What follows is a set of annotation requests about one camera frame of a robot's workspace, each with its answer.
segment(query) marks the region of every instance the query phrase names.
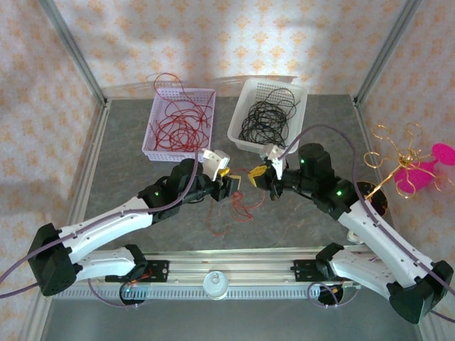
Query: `gold wire sculpture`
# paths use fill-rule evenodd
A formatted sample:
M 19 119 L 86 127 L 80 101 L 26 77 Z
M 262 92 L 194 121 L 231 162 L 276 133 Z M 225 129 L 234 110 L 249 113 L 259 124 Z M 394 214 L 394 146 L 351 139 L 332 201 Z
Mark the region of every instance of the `gold wire sculpture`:
M 402 191 L 399 188 L 398 185 L 403 180 L 398 180 L 395 182 L 395 189 L 399 195 L 401 195 L 402 197 L 404 197 L 406 199 L 412 197 L 417 192 L 417 189 L 416 189 L 414 183 L 412 183 L 412 181 L 410 181 L 410 171 L 411 170 L 419 170 L 419 171 L 422 171 L 426 174 L 429 174 L 431 177 L 433 177 L 434 187 L 439 192 L 449 193 L 454 190 L 454 183 L 447 176 L 435 175 L 432 172 L 420 167 L 422 164 L 422 159 L 429 158 L 432 156 L 432 154 L 427 154 L 427 155 L 421 156 L 420 154 L 421 154 L 422 150 L 414 148 L 414 146 L 413 146 L 414 142 L 415 142 L 415 138 L 418 136 L 421 136 L 423 134 L 422 126 L 420 126 L 420 124 L 417 124 L 417 123 L 408 123 L 405 126 L 405 131 L 410 136 L 409 146 L 406 149 L 400 149 L 400 148 L 398 148 L 397 144 L 390 138 L 390 131 L 386 126 L 383 126 L 382 124 L 378 124 L 377 126 L 375 126 L 371 129 L 371 132 L 375 138 L 380 139 L 380 140 L 387 140 L 392 144 L 393 148 L 395 149 L 396 155 L 395 155 L 395 158 L 387 158 L 387 157 L 382 158 L 378 152 L 369 151 L 363 155 L 363 160 L 365 161 L 366 165 L 371 168 L 376 169 L 376 168 L 381 167 L 383 165 L 384 161 L 386 161 L 386 160 L 394 161 L 394 162 L 398 163 L 398 165 L 394 170 L 392 170 L 392 172 L 389 173 L 389 175 L 387 177 L 385 177 L 385 179 L 383 181 L 381 181 L 381 183 L 379 185 L 377 185 L 375 187 L 375 189 L 370 194 L 368 194 L 365 197 L 366 199 L 370 199 L 379 189 L 381 189 L 382 186 L 384 186 L 386 183 L 388 183 L 390 180 L 392 180 L 394 178 L 395 174 L 397 174 L 398 171 L 400 171 L 402 169 L 405 169 L 406 182 L 407 182 L 407 184 L 409 184 L 412 187 L 413 191 L 412 191 L 412 193 L 405 193 L 404 191 Z M 368 156 L 371 158 L 371 160 L 375 160 L 376 158 L 381 158 L 379 164 L 375 165 L 373 163 L 370 163 L 368 161 Z M 442 189 L 444 187 L 442 185 L 442 183 L 444 181 L 446 182 L 446 187 L 447 186 L 450 187 L 449 191 Z

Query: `white basket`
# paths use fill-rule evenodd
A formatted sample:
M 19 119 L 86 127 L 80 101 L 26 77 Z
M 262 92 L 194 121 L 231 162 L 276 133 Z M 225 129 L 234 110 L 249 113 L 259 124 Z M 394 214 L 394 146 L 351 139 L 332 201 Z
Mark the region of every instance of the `white basket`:
M 187 96 L 183 93 L 181 88 L 177 87 L 162 87 L 157 89 L 157 92 L 164 98 L 170 99 L 173 101 L 178 101 L 182 99 L 188 99 Z M 212 141 L 212 128 L 213 128 L 213 112 L 215 109 L 215 90 L 213 89 L 194 89 L 194 88 L 185 88 L 185 92 L 188 97 L 191 98 L 196 104 L 208 105 L 210 108 L 207 109 L 207 116 L 209 117 L 208 123 L 209 127 L 203 127 L 205 134 L 209 136 L 208 145 L 204 146 L 207 149 L 210 149 L 210 143 Z M 157 122 L 160 122 L 164 119 L 164 110 L 169 104 L 169 101 L 161 98 L 160 96 L 155 96 L 154 103 L 151 106 L 151 113 L 149 118 L 149 123 L 147 124 L 147 130 L 144 137 L 144 142 L 142 144 L 142 152 L 147 155 L 151 161 L 171 161 L 171 162 L 180 162 L 186 158 L 194 158 L 195 153 L 189 152 L 180 152 L 180 151 L 167 151 L 166 149 L 157 148 L 155 149 L 155 138 L 153 128 L 156 127 Z M 193 105 L 188 102 L 179 102 L 178 107 L 180 109 L 191 108 Z M 203 162 L 203 154 L 199 153 L 198 157 L 199 162 Z
M 227 137 L 229 140 L 235 143 L 237 148 L 243 151 L 251 151 L 253 153 L 260 153 L 262 150 L 261 144 L 255 144 L 252 142 L 240 140 L 239 134 L 242 130 L 242 122 L 248 116 L 250 107 L 258 102 L 263 101 L 269 96 L 270 92 L 275 89 L 285 88 L 292 92 L 295 97 L 297 106 L 296 114 L 289 120 L 289 133 L 286 139 L 286 145 L 288 146 L 301 132 L 301 128 L 304 124 L 306 97 L 308 96 L 307 91 L 303 87 L 297 85 L 278 82 L 276 80 L 265 80 L 263 78 L 250 78 L 243 85 L 242 92 L 240 93 L 239 101 L 235 107 L 234 114 L 230 121 L 229 129 L 227 131 Z M 278 103 L 281 100 L 292 101 L 292 96 L 287 91 L 275 91 L 267 99 L 268 102 Z M 289 110 L 288 107 L 283 107 L 283 110 Z M 296 144 L 290 153 L 295 152 L 299 147 Z

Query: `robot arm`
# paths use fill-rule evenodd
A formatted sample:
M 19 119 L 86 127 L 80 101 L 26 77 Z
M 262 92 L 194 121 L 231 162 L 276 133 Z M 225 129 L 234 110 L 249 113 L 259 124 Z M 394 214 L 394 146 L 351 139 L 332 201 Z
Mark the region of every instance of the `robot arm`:
M 229 156 L 220 151 L 204 151 L 204 164 L 198 164 L 196 177 L 189 191 L 176 205 L 169 206 L 188 186 L 194 160 L 186 159 L 175 166 L 170 176 L 162 177 L 123 205 L 80 224 L 56 229 L 53 224 L 42 226 L 32 242 L 29 253 L 58 239 L 67 237 L 29 259 L 29 264 L 43 295 L 55 295 L 75 281 L 98 276 L 142 275 L 146 260 L 134 245 L 114 251 L 94 251 L 124 234 L 149 227 L 178 213 L 188 202 L 210 195 L 216 201 L 230 197 L 239 188 L 240 179 L 227 176 Z
M 267 190 L 272 200 L 284 191 L 295 192 L 310 199 L 318 209 L 352 230 L 386 266 L 362 259 L 343 249 L 328 245 L 317 257 L 318 269 L 327 279 L 336 276 L 350 278 L 389 299 L 392 307 L 406 320 L 418 323 L 446 294 L 446 289 L 421 266 L 426 266 L 449 284 L 453 269 L 445 261 L 434 263 L 428 256 L 406 242 L 368 200 L 365 204 L 374 212 L 385 232 L 368 215 L 355 192 L 354 185 L 335 176 L 330 155 L 320 144 L 305 144 L 299 148 L 299 169 L 289 169 L 278 159 L 283 150 L 276 146 L 263 149 L 265 164 L 253 169 L 250 180 L 255 187 Z M 418 261 L 413 261 L 387 235 L 393 236 Z

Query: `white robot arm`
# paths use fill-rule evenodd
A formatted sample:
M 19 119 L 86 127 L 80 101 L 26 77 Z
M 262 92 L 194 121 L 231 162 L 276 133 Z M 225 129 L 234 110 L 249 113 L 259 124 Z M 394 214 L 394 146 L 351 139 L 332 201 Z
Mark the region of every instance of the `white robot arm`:
M 327 280 L 349 278 L 378 292 L 403 318 L 418 323 L 447 292 L 426 269 L 448 285 L 454 272 L 450 265 L 445 261 L 434 263 L 417 251 L 368 200 L 361 201 L 350 181 L 335 176 L 330 155 L 320 144 L 299 148 L 299 169 L 289 169 L 280 158 L 282 154 L 276 146 L 265 146 L 261 155 L 265 164 L 250 172 L 252 184 L 269 191 L 272 200 L 278 200 L 285 190 L 310 199 L 353 231 L 385 265 L 359 259 L 332 243 L 316 256 L 319 271 Z

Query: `pink basket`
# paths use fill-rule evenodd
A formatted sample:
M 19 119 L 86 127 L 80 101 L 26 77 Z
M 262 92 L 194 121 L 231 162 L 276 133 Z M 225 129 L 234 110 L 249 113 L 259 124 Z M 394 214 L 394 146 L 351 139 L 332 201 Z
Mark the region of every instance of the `pink basket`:
M 182 89 L 177 87 L 162 87 L 161 89 L 157 89 L 157 92 L 162 97 L 173 101 L 188 99 L 187 96 L 185 96 L 183 93 Z M 205 148 L 210 149 L 210 144 L 212 141 L 213 113 L 215 109 L 215 90 L 185 88 L 185 93 L 196 104 L 208 105 L 210 107 L 207 109 L 209 126 L 207 128 L 203 127 L 203 132 L 209 136 L 208 145 L 205 146 Z M 156 144 L 154 138 L 154 129 L 156 128 L 158 122 L 165 118 L 164 110 L 169 104 L 169 101 L 166 99 L 163 99 L 160 96 L 155 96 L 154 103 L 151 106 L 151 113 L 149 123 L 147 124 L 144 142 L 142 144 L 142 152 L 147 155 L 151 161 L 180 162 L 185 158 L 194 158 L 195 153 L 193 152 L 189 153 L 184 151 L 167 151 L 159 147 L 154 150 Z M 193 105 L 191 103 L 187 102 L 180 102 L 178 104 L 178 107 L 180 109 L 187 109 L 191 108 L 192 106 Z M 198 160 L 199 162 L 203 162 L 202 153 L 200 153 Z

